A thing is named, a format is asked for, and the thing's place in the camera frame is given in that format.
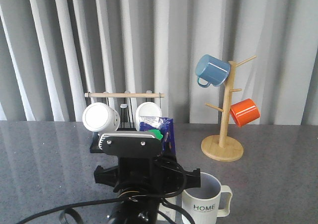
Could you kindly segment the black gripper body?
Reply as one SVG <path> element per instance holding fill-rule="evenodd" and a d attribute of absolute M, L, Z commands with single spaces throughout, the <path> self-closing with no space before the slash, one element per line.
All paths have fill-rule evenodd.
<path fill-rule="evenodd" d="M 136 191 L 138 196 L 174 197 L 201 186 L 200 169 L 185 171 L 171 156 L 118 159 L 111 168 L 98 166 L 95 182 L 113 187 L 113 192 Z"/>

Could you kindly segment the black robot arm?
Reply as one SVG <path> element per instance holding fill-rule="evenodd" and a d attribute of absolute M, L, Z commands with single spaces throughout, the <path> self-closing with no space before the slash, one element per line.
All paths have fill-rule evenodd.
<path fill-rule="evenodd" d="M 186 171 L 173 158 L 119 158 L 118 165 L 110 168 L 97 166 L 95 182 L 113 187 L 118 201 L 111 211 L 110 224 L 154 224 L 162 215 L 171 224 L 174 222 L 159 210 L 159 206 L 181 213 L 194 223 L 193 217 L 184 208 L 168 201 L 185 189 L 201 186 L 200 169 Z"/>

